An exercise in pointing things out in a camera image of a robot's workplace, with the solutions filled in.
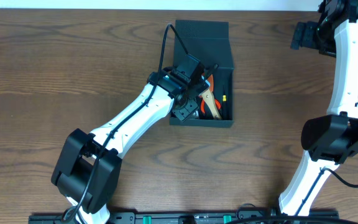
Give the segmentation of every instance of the green connector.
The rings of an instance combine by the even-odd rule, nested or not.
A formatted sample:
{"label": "green connector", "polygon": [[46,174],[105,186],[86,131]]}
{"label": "green connector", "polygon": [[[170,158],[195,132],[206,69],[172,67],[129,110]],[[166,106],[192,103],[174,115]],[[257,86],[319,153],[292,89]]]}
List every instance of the green connector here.
{"label": "green connector", "polygon": [[231,215],[224,215],[223,216],[223,223],[231,222]]}
{"label": "green connector", "polygon": [[143,224],[152,224],[152,217],[143,217]]}

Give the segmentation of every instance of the toolbox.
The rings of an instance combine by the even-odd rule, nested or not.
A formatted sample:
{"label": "toolbox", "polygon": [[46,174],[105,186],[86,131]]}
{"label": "toolbox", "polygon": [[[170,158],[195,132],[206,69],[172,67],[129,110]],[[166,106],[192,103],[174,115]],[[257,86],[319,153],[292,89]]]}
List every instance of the toolbox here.
{"label": "toolbox", "polygon": [[[233,71],[234,63],[229,41],[229,23],[211,21],[177,20],[175,28],[185,43],[189,54],[201,61],[206,68],[218,64],[213,73],[213,95],[222,119],[214,119],[207,106],[201,111],[202,98],[197,99],[198,115],[181,122],[172,113],[171,125],[230,128],[233,125]],[[185,51],[175,38],[173,66],[183,60]]]}

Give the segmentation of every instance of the white wall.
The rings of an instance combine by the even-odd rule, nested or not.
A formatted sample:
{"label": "white wall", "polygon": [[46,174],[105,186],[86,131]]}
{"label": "white wall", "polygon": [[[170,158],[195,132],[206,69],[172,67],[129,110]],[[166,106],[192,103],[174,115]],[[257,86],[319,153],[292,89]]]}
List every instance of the white wall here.
{"label": "white wall", "polygon": [[317,11],[323,0],[0,0],[0,8]]}

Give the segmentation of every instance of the wooden table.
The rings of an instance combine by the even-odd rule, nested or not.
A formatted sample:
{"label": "wooden table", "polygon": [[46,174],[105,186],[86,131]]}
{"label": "wooden table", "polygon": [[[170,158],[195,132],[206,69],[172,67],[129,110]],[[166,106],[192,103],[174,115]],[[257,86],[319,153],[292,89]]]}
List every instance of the wooden table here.
{"label": "wooden table", "polygon": [[[314,12],[0,10],[0,223],[62,212],[50,177],[66,137],[113,118],[156,71],[166,23],[228,21],[231,129],[152,126],[124,159],[111,208],[140,212],[272,205],[290,183],[307,119],[325,115],[335,59],[290,50]],[[169,34],[164,65],[173,60]],[[358,183],[358,155],[339,168]],[[358,189],[330,177],[313,204],[358,221]]]}

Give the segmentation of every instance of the table surface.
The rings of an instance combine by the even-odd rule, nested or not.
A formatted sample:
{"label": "table surface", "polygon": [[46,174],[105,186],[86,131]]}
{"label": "table surface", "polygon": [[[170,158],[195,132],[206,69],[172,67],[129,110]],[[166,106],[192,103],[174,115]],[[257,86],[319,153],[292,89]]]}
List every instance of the table surface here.
{"label": "table surface", "polygon": [[[290,183],[306,120],[324,116],[335,59],[290,50],[314,12],[0,9],[0,223],[69,203],[50,183],[66,137],[113,118],[158,67],[175,19],[228,21],[234,57],[230,129],[153,125],[127,153],[110,208],[140,212],[266,207]],[[170,32],[164,65],[173,60]],[[358,183],[358,155],[338,172]],[[358,189],[330,177],[313,208],[358,221]]]}

